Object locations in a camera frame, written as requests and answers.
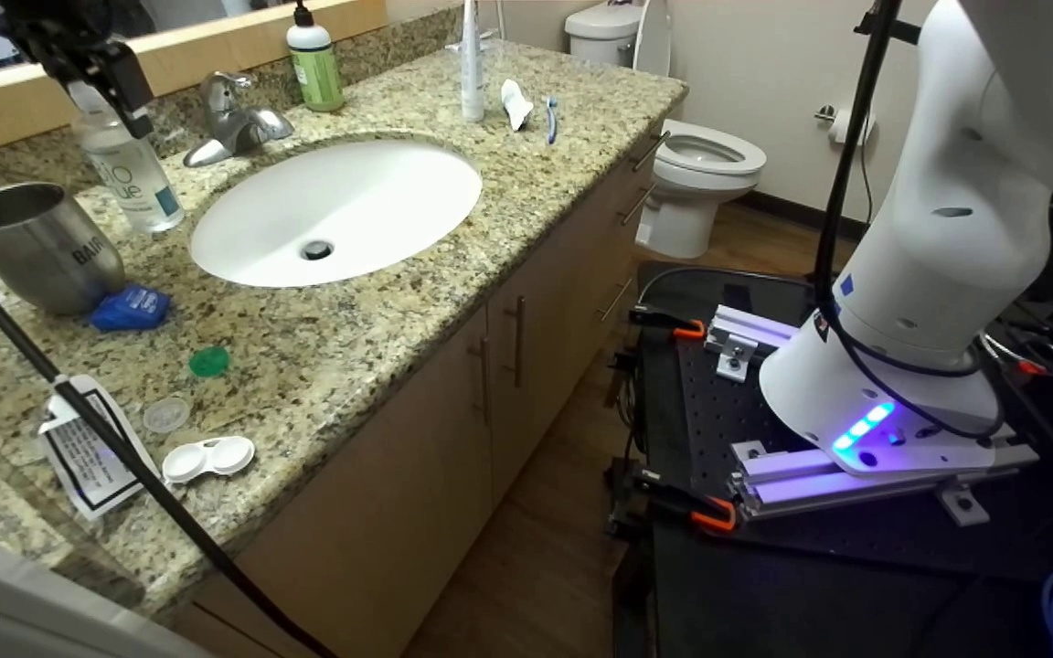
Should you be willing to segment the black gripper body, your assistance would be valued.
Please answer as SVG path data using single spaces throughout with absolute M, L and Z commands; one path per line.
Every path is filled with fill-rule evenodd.
M 133 36 L 155 28 L 140 0 L 0 0 L 0 36 L 53 81 L 145 83 Z

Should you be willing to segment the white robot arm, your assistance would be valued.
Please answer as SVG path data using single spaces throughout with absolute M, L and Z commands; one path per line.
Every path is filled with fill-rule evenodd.
M 766 411 L 855 476 L 1028 466 L 969 343 L 1041 276 L 1049 205 L 1053 0 L 935 0 L 885 205 L 760 361 Z

